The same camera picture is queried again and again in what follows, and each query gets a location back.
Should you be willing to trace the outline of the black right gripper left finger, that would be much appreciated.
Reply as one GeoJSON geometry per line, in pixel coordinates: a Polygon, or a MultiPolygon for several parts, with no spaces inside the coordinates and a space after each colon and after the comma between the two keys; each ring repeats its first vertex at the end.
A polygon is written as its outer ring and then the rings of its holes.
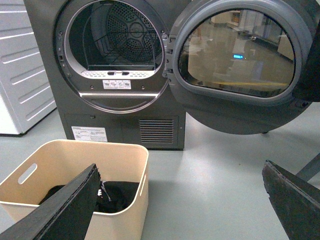
{"type": "Polygon", "coordinates": [[[2,240],[83,240],[96,207],[100,173],[91,164],[26,217],[0,234],[2,240]]]}

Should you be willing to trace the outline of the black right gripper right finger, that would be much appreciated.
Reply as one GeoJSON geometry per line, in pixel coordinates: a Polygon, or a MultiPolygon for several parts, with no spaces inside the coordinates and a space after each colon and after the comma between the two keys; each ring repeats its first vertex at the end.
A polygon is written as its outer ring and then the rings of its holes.
{"type": "Polygon", "coordinates": [[[290,240],[320,238],[320,189],[266,160],[264,188],[274,212],[290,240]]]}

